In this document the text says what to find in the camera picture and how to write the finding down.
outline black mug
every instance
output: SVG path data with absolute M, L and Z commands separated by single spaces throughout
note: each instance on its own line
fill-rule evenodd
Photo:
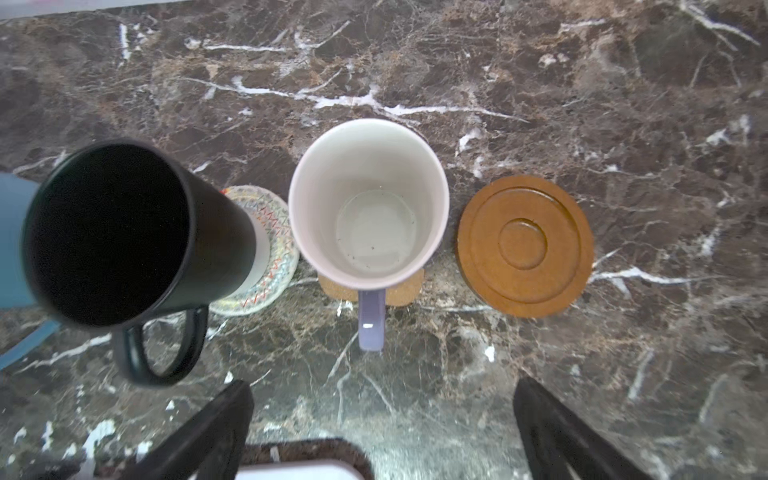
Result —
M 155 148 L 93 144 L 61 162 L 27 213 L 22 261 L 38 302 L 65 325 L 112 331 L 118 367 L 169 386 L 200 357 L 208 304 L 240 287 L 256 252 L 243 209 Z M 173 363 L 157 374 L 142 326 L 186 310 Z

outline cork coaster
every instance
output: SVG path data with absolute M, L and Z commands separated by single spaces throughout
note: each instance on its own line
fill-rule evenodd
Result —
M 490 306 L 515 316 L 559 312 L 592 271 L 592 232 L 576 201 L 536 177 L 505 177 L 480 190 L 458 226 L 458 262 Z
M 357 290 L 341 286 L 322 275 L 318 275 L 317 277 L 320 281 L 320 287 L 323 288 L 323 292 L 325 292 L 327 296 L 336 300 L 346 300 L 348 302 L 357 301 Z M 413 300 L 416 300 L 416 297 L 419 296 L 423 283 L 424 269 L 422 268 L 408 277 L 406 281 L 386 289 L 386 304 L 390 306 L 405 306 L 412 303 Z

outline mug rim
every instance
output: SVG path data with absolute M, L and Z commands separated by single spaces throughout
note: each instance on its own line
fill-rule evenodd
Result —
M 42 192 L 46 187 L 48 187 L 62 171 L 64 171 L 67 167 L 71 166 L 76 161 L 76 159 L 82 157 L 83 155 L 90 154 L 93 151 L 98 150 L 99 148 L 111 147 L 111 146 L 117 146 L 117 145 L 131 145 L 134 147 L 139 147 L 147 151 L 150 151 L 156 157 L 160 158 L 173 172 L 174 176 L 177 178 L 177 180 L 181 184 L 181 189 L 184 192 L 184 196 L 187 201 L 187 212 L 189 217 L 189 231 L 187 232 L 187 247 L 184 251 L 184 256 L 181 258 L 181 264 L 179 265 L 173 279 L 171 279 L 170 283 L 168 284 L 168 287 L 157 298 L 157 300 L 155 300 L 150 306 L 142 310 L 141 313 L 139 313 L 138 315 L 133 316 L 130 319 L 123 320 L 122 322 L 115 323 L 114 325 L 86 326 L 85 324 L 83 324 L 83 322 L 80 322 L 76 319 L 72 319 L 64 315 L 55 305 L 53 305 L 53 303 L 49 300 L 48 295 L 41 293 L 41 289 L 39 288 L 36 276 L 33 275 L 31 272 L 31 269 L 32 269 L 30 264 L 31 261 L 28 259 L 27 249 L 25 248 L 26 239 L 27 239 L 27 236 L 29 235 L 28 233 L 29 221 L 30 221 L 29 214 L 34 209 L 40 207 L 40 202 L 42 201 L 42 199 L 38 194 Z M 87 147 L 83 147 L 80 150 L 77 150 L 72 154 L 68 155 L 56 168 L 51 170 L 51 173 L 48 174 L 45 180 L 43 180 L 40 183 L 37 193 L 35 193 L 35 197 L 32 199 L 32 202 L 30 203 L 29 208 L 27 209 L 27 213 L 24 219 L 24 226 L 22 229 L 22 232 L 23 232 L 22 264 L 24 266 L 25 279 L 27 281 L 29 289 L 32 291 L 32 296 L 35 298 L 35 300 L 49 312 L 55 313 L 56 320 L 69 326 L 74 326 L 79 329 L 86 329 L 88 331 L 96 332 L 96 333 L 109 332 L 118 328 L 122 329 L 129 326 L 142 324 L 147 322 L 148 320 L 153 319 L 154 316 L 151 313 L 157 308 L 157 306 L 161 305 L 166 300 L 166 298 L 168 298 L 168 296 L 173 291 L 173 289 L 176 288 L 176 285 L 180 282 L 181 277 L 184 275 L 184 272 L 189 267 L 190 258 L 192 257 L 192 253 L 194 250 L 194 239 L 197 232 L 197 215 L 195 213 L 194 202 L 192 198 L 192 190 L 190 188 L 189 183 L 184 178 L 182 169 L 183 167 L 180 164 L 177 164 L 174 161 L 170 161 L 170 158 L 167 157 L 162 151 L 160 151 L 159 149 L 155 148 L 150 144 L 146 144 L 142 141 L 134 140 L 132 138 L 118 138 L 114 140 L 104 140 L 104 141 L 95 142 L 91 145 L 88 145 Z
M 319 149 L 321 143 L 328 141 L 329 137 L 337 135 L 339 131 L 348 128 L 351 124 L 371 124 L 387 128 L 394 128 L 395 130 L 410 136 L 424 148 L 425 152 L 429 154 L 430 160 L 432 160 L 432 163 L 437 167 L 437 170 L 440 173 L 439 176 L 441 181 L 439 183 L 443 192 L 444 201 L 442 211 L 437 213 L 440 217 L 437 234 L 430 241 L 426 242 L 426 248 L 423 249 L 422 253 L 409 264 L 407 264 L 401 270 L 380 278 L 359 278 L 341 270 L 338 272 L 328 271 L 324 266 L 321 266 L 322 262 L 317 262 L 316 259 L 313 259 L 311 256 L 305 253 L 306 249 L 304 246 L 309 243 L 309 240 L 303 237 L 303 234 L 300 233 L 300 229 L 296 228 L 296 222 L 294 220 L 296 218 L 297 209 L 296 182 L 298 181 L 297 178 L 301 176 L 301 173 L 306 168 L 308 158 L 311 154 L 314 153 L 314 151 Z M 426 140 L 424 140 L 424 138 L 422 138 L 421 135 L 412 131 L 410 128 L 404 127 L 403 125 L 397 124 L 393 121 L 383 120 L 381 118 L 358 118 L 355 120 L 345 121 L 320 135 L 314 142 L 312 142 L 310 147 L 306 150 L 306 152 L 304 152 L 304 155 L 302 155 L 301 159 L 299 160 L 299 163 L 296 166 L 296 170 L 293 172 L 293 177 L 291 178 L 290 189 L 288 192 L 288 219 L 290 221 L 291 230 L 293 231 L 293 238 L 296 240 L 299 251 L 302 253 L 302 255 L 304 255 L 306 261 L 309 262 L 309 264 L 312 265 L 319 274 L 323 275 L 329 280 L 332 280 L 333 282 L 338 283 L 341 286 L 345 286 L 354 290 L 385 289 L 397 285 L 398 283 L 404 282 L 410 278 L 411 275 L 416 273 L 420 268 L 424 266 L 425 263 L 427 263 L 427 261 L 432 257 L 433 253 L 437 250 L 437 247 L 442 242 L 443 235 L 445 234 L 445 228 L 448 225 L 449 212 L 450 190 L 448 187 L 448 180 L 445 177 L 445 170 L 443 169 L 442 164 L 440 163 L 440 159 L 437 157 L 435 151 L 432 149 L 432 147 L 429 146 L 429 144 L 426 142 Z

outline coaster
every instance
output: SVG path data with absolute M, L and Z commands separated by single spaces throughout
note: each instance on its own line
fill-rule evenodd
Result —
M 336 300 L 346 300 L 348 302 L 357 302 L 357 290 L 352 290 L 345 286 L 325 278 L 322 275 L 317 276 L 320 287 L 327 296 Z M 422 291 L 424 283 L 424 269 L 419 269 L 416 273 L 408 277 L 402 283 L 391 286 L 386 289 L 385 303 L 390 306 L 405 306 L 416 300 L 419 292 Z
M 458 226 L 467 284 L 490 306 L 515 316 L 559 312 L 592 271 L 592 232 L 576 201 L 536 177 L 505 177 L 480 190 Z
M 299 248 L 288 222 L 288 205 L 266 188 L 239 185 L 221 193 L 255 217 L 270 238 L 270 261 L 266 272 L 250 290 L 211 303 L 219 315 L 248 315 L 270 305 L 286 289 L 299 264 Z

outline black mug rim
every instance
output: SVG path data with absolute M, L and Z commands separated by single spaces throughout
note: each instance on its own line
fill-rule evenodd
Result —
M 134 316 L 133 318 L 123 320 L 122 322 L 116 323 L 114 325 L 86 326 L 82 322 L 78 322 L 76 319 L 69 318 L 68 316 L 64 315 L 61 311 L 59 311 L 59 309 L 56 308 L 51 301 L 49 301 L 48 296 L 42 293 L 41 289 L 38 286 L 36 275 L 33 274 L 33 269 L 30 265 L 31 262 L 27 258 L 26 249 L 25 249 L 27 235 L 29 232 L 30 213 L 40 206 L 40 202 L 42 200 L 41 200 L 41 195 L 39 195 L 39 193 L 42 192 L 46 187 L 50 186 L 50 184 L 55 180 L 55 178 L 62 171 L 66 170 L 67 167 L 70 167 L 75 161 L 77 161 L 78 158 L 81 158 L 86 154 L 90 154 L 93 151 L 96 151 L 100 148 L 113 147 L 113 146 L 119 146 L 119 145 L 131 145 L 134 147 L 142 148 L 146 151 L 150 151 L 155 157 L 163 161 L 171 169 L 174 176 L 181 184 L 182 191 L 184 192 L 184 196 L 187 200 L 187 211 L 189 214 L 189 232 L 187 233 L 187 248 L 184 251 L 184 256 L 181 259 L 181 264 L 179 265 L 176 271 L 176 274 L 174 275 L 174 278 L 169 283 L 168 287 L 157 298 L 157 300 L 155 300 L 145 310 L 143 310 L 141 313 Z M 132 138 L 118 138 L 116 140 L 106 140 L 106 141 L 95 142 L 91 145 L 88 145 L 87 147 L 81 148 L 80 150 L 75 151 L 74 153 L 68 155 L 56 168 L 54 168 L 51 171 L 51 173 L 48 175 L 48 177 L 38 187 L 37 193 L 35 194 L 35 197 L 32 199 L 32 202 L 30 203 L 29 208 L 27 209 L 27 215 L 25 216 L 25 219 L 24 219 L 24 227 L 22 231 L 23 231 L 22 243 L 21 243 L 22 264 L 24 267 L 24 274 L 27 280 L 27 284 L 29 286 L 29 289 L 32 291 L 32 296 L 35 298 L 35 300 L 37 300 L 38 303 L 41 306 L 43 306 L 46 310 L 54 313 L 56 316 L 56 320 L 61 321 L 68 326 L 73 326 L 78 329 L 84 329 L 84 330 L 88 330 L 95 333 L 101 333 L 101 332 L 109 332 L 115 329 L 124 329 L 130 326 L 139 325 L 142 323 L 146 323 L 148 320 L 155 318 L 155 316 L 152 315 L 152 313 L 155 311 L 157 306 L 161 305 L 166 300 L 166 298 L 168 298 L 171 292 L 173 292 L 174 288 L 176 288 L 176 285 L 178 285 L 178 283 L 180 282 L 181 277 L 184 275 L 184 272 L 189 267 L 190 258 L 192 257 L 192 253 L 194 250 L 194 240 L 195 240 L 195 236 L 197 235 L 197 214 L 194 207 L 194 199 L 192 198 L 192 189 L 189 185 L 189 182 L 187 182 L 187 179 L 184 178 L 184 170 L 181 165 L 170 160 L 170 158 L 167 157 L 162 151 L 158 150 L 157 148 L 153 147 L 150 144 L 145 144 L 142 141 L 134 140 Z

